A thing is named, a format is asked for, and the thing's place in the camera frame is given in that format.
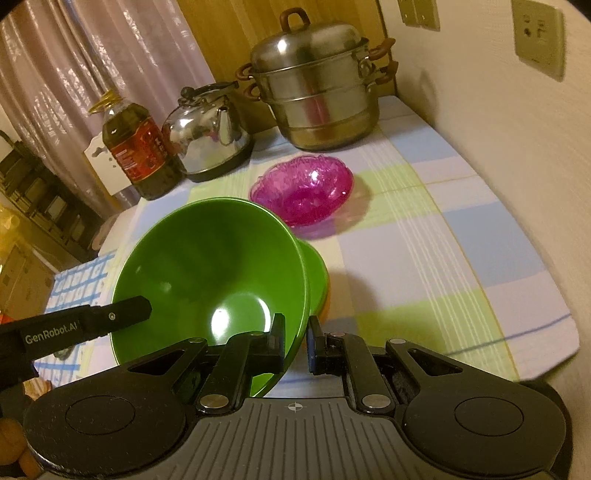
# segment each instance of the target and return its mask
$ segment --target gray ribbed plate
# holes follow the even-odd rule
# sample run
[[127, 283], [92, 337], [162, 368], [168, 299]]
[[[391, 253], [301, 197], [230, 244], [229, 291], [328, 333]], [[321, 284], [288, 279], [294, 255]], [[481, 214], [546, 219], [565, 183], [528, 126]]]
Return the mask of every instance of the gray ribbed plate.
[[[459, 479], [415, 455], [389, 420], [358, 414], [344, 398], [247, 398], [236, 413], [199, 421], [170, 457], [128, 478]], [[547, 473], [530, 477], [551, 479]]]

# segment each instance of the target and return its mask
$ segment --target brown handle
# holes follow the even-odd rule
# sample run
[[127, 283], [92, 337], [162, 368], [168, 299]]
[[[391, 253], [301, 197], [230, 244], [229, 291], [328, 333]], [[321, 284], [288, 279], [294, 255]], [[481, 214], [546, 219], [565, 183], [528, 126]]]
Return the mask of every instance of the brown handle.
[[379, 71], [382, 72], [384, 76], [375, 79], [376, 85], [382, 85], [383, 83], [391, 82], [392, 79], [396, 76], [396, 72], [398, 71], [398, 62], [392, 60], [390, 63], [388, 63], [388, 65], [380, 68]]
[[252, 63], [250, 63], [250, 62], [245, 63], [242, 67], [239, 67], [238, 70], [234, 72], [234, 76], [238, 80], [243, 80], [243, 81], [247, 82], [252, 77], [250, 75], [247, 75], [246, 73], [244, 73], [244, 70], [249, 69], [250, 67], [252, 67]]
[[378, 60], [382, 58], [384, 55], [387, 55], [392, 45], [396, 43], [396, 40], [393, 38], [385, 38], [384, 41], [375, 48], [369, 49], [368, 59], [371, 61]]
[[251, 83], [248, 87], [244, 89], [243, 95], [244, 97], [246, 97], [247, 100], [250, 100], [251, 102], [258, 102], [261, 99], [261, 95], [254, 96], [252, 94], [254, 87], [258, 87], [258, 85], [256, 83]]
[[297, 14], [302, 22], [304, 22], [304, 25], [310, 25], [310, 19], [308, 17], [308, 14], [306, 13], [306, 11], [301, 8], [301, 7], [293, 7], [293, 8], [288, 8], [287, 10], [285, 10], [284, 12], [281, 13], [281, 15], [279, 15], [279, 24], [281, 25], [281, 29], [285, 32], [285, 33], [291, 33], [291, 28], [290, 28], [290, 19], [289, 16], [291, 14]]

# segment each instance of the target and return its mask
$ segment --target silver bolt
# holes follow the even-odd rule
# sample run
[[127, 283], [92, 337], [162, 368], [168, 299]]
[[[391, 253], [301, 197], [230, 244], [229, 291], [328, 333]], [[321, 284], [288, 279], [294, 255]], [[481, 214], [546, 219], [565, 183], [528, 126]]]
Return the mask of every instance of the silver bolt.
[[224, 408], [230, 401], [224, 395], [213, 393], [211, 395], [205, 395], [200, 400], [201, 405], [206, 408]]
[[363, 402], [367, 408], [373, 409], [386, 408], [391, 403], [386, 395], [380, 395], [378, 393], [364, 396], [361, 402]]

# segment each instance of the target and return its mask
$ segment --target large green bowl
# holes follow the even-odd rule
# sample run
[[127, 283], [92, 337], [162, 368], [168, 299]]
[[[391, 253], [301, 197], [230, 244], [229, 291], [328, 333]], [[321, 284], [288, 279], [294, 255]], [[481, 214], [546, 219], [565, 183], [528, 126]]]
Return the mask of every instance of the large green bowl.
[[[223, 344], [236, 333], [269, 330], [282, 313], [287, 369], [310, 313], [298, 245], [273, 213], [247, 200], [202, 200], [171, 213], [139, 241], [117, 280], [114, 301], [143, 295], [152, 304], [148, 320], [113, 332], [117, 361], [192, 337]], [[279, 378], [255, 377], [251, 394], [264, 395]]]

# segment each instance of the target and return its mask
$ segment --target kettle spout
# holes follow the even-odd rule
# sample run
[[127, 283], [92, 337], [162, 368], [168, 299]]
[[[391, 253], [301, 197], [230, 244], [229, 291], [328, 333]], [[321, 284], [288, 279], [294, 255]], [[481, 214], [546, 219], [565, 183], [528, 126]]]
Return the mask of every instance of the kettle spout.
[[222, 145], [229, 145], [234, 141], [232, 120], [227, 106], [221, 106], [217, 109], [216, 127], [217, 136]]

